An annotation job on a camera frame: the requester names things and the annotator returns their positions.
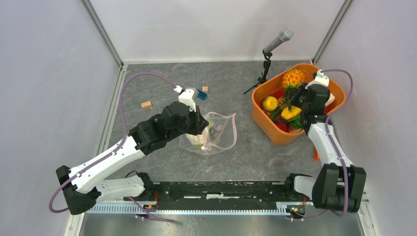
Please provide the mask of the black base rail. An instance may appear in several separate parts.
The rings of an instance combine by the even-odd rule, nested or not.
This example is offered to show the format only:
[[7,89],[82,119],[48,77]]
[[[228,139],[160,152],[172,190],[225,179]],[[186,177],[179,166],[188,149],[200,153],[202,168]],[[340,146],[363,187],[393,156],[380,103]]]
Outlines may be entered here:
[[276,203],[310,202],[283,181],[161,181],[134,200],[155,202],[157,210],[272,210]]

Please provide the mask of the orange plastic bin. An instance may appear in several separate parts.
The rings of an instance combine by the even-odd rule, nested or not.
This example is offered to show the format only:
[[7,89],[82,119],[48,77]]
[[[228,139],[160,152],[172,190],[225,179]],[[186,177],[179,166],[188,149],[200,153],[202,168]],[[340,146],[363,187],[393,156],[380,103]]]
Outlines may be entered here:
[[[262,107],[262,101],[267,96],[272,96],[278,91],[284,91],[282,88],[282,81],[283,76],[289,70],[298,69],[302,70],[306,75],[306,82],[307,87],[317,84],[314,82],[314,78],[316,76],[316,72],[319,68],[307,64],[301,63],[298,64],[287,71],[277,75],[276,77],[268,80],[267,82],[263,83],[262,85],[258,86],[252,93],[252,101],[253,101],[253,108],[252,108],[252,118],[253,120],[261,127],[261,129],[267,134],[267,136],[271,139],[271,141],[277,145],[286,145],[293,141],[297,136],[301,133],[305,133],[313,142],[315,147],[319,147],[320,145],[330,146],[336,142],[335,136],[332,134],[332,126],[329,123],[330,114],[336,111],[338,108],[341,108],[346,100],[346,94],[344,90],[333,80],[330,79],[329,86],[327,87],[335,96],[335,101],[330,104],[327,108],[325,108],[325,113],[327,114],[327,119],[324,123],[316,123],[312,124],[309,129],[304,129],[303,126],[300,124],[302,129],[298,132],[289,133],[281,131],[276,125],[275,122],[269,118],[269,114],[265,113]],[[291,120],[285,120],[287,122],[293,122],[298,120],[300,122],[300,114]]]

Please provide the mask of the blue lego brick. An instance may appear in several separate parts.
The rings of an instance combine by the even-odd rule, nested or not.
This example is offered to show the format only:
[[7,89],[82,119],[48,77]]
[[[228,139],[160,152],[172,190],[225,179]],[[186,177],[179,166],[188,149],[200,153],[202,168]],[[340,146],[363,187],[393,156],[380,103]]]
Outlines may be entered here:
[[207,99],[207,97],[208,97],[208,94],[207,94],[207,93],[205,93],[205,92],[203,92],[203,91],[201,91],[201,90],[198,90],[198,95],[197,95],[197,97],[198,97],[199,99],[201,99],[201,100],[206,100],[206,99]]

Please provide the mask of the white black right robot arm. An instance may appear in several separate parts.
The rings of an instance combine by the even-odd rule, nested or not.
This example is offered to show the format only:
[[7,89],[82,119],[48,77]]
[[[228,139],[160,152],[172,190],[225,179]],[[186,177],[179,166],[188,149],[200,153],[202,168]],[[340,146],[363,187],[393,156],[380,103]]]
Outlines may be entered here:
[[305,195],[315,208],[345,215],[360,208],[366,171],[356,167],[342,150],[325,113],[329,98],[326,86],[302,83],[290,100],[292,108],[301,108],[300,122],[314,144],[322,167],[317,177],[290,174],[285,180],[284,195],[291,201]]

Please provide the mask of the grey microphone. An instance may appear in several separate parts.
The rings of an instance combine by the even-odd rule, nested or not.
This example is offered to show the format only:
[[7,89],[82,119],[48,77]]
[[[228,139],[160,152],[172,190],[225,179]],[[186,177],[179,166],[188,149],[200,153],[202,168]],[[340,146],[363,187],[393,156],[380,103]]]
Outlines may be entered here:
[[292,28],[284,28],[282,29],[278,36],[271,41],[267,46],[263,48],[263,53],[270,54],[274,49],[276,49],[281,44],[288,42],[294,35],[294,31]]

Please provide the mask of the clear pink-dotted zip bag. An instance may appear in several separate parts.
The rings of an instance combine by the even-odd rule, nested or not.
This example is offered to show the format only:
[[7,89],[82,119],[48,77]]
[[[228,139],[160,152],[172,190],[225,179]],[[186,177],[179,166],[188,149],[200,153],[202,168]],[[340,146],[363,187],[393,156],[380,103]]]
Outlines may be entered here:
[[231,149],[237,142],[236,114],[227,116],[216,112],[208,112],[204,115],[208,124],[212,126],[209,130],[208,148],[201,150],[194,147],[187,139],[186,134],[180,136],[179,147],[203,156],[219,154]]

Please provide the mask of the red toy tomato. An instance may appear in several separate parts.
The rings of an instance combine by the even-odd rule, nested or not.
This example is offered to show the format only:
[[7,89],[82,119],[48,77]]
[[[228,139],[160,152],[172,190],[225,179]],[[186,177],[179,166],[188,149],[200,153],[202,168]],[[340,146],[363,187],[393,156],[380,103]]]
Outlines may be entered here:
[[289,133],[289,127],[284,123],[276,123],[275,124],[281,131]]

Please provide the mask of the toy lemon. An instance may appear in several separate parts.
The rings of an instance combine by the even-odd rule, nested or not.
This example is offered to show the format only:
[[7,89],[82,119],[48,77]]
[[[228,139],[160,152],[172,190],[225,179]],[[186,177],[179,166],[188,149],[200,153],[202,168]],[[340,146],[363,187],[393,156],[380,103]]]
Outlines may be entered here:
[[274,96],[267,96],[262,101],[262,107],[265,111],[272,112],[278,108],[278,99]]

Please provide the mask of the toy cauliflower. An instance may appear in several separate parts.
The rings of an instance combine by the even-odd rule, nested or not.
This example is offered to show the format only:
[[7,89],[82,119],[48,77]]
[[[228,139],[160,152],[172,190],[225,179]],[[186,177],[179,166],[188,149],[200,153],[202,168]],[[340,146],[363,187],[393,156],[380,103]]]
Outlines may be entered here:
[[191,135],[186,134],[187,139],[191,142],[191,144],[199,148],[201,150],[206,150],[208,148],[208,141],[209,141],[209,130],[212,126],[209,124],[199,135]]

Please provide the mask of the wooden block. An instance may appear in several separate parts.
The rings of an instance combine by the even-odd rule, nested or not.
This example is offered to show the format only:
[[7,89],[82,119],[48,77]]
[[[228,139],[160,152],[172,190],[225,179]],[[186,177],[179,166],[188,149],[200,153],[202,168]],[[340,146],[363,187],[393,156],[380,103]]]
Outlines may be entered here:
[[151,101],[146,101],[141,103],[141,107],[142,109],[151,109],[152,108],[152,102]]

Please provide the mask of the orange toy slice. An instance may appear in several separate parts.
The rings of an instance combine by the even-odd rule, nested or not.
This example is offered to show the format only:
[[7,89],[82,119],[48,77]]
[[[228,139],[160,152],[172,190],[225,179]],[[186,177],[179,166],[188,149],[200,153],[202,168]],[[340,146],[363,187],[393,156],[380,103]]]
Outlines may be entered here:
[[316,161],[320,161],[320,157],[319,157],[318,152],[317,152],[317,150],[316,150],[316,149],[314,149],[314,159],[315,159]]

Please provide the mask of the red toy chili pepper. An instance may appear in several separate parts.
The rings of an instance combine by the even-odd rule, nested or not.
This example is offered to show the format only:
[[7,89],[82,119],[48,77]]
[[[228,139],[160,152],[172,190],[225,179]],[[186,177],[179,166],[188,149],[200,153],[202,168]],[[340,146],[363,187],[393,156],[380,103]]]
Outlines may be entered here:
[[277,98],[277,99],[279,99],[279,98],[285,96],[285,91],[283,91],[283,90],[282,91],[278,91],[275,94],[273,94],[272,96],[275,97],[275,98]]

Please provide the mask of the green toy cucumber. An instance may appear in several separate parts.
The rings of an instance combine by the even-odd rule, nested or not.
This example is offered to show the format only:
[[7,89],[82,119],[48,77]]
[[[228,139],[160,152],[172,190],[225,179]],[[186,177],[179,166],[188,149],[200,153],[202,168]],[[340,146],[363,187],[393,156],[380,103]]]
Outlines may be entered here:
[[280,114],[282,113],[282,109],[276,109],[275,111],[273,111],[271,114],[270,114],[270,116],[269,116],[269,118],[272,120],[272,121],[274,121],[275,120],[275,118],[277,117],[277,116],[280,116]]

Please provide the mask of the yellow toy banana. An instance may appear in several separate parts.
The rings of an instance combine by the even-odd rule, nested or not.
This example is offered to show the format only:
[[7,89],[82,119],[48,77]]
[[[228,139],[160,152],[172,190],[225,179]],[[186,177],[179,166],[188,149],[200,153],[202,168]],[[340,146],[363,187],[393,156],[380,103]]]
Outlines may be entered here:
[[286,107],[281,112],[281,117],[285,120],[291,120],[301,113],[301,108],[296,106]]

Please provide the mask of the toy bok choy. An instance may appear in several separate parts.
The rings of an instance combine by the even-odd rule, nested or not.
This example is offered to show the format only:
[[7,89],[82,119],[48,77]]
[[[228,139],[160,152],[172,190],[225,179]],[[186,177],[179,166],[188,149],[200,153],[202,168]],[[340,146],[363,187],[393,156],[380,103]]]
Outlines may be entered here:
[[330,104],[332,104],[335,101],[335,96],[330,93],[329,94],[329,99],[326,101],[325,103],[325,107],[327,108]]

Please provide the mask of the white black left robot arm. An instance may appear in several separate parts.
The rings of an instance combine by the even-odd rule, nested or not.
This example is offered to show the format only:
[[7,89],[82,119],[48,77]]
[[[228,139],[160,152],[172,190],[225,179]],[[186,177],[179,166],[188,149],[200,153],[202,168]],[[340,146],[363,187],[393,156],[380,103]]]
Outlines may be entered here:
[[140,197],[149,200],[154,196],[154,186],[143,182],[139,176],[132,180],[105,178],[116,170],[142,158],[155,150],[164,148],[173,139],[183,135],[201,135],[209,122],[202,116],[198,106],[192,110],[188,105],[175,101],[156,114],[125,130],[123,138],[108,150],[77,167],[60,166],[56,175],[60,187],[49,202],[53,213],[53,201],[59,192],[64,195],[67,207],[59,212],[69,211],[78,215],[91,209],[105,197]]

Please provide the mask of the toy pineapple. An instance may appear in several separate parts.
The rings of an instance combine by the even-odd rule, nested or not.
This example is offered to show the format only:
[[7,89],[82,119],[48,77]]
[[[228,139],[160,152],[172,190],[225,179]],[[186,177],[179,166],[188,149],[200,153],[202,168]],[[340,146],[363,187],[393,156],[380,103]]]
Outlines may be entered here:
[[303,82],[306,82],[306,75],[302,70],[292,69],[284,74],[282,81],[282,88],[285,91],[284,107],[291,106],[290,100]]

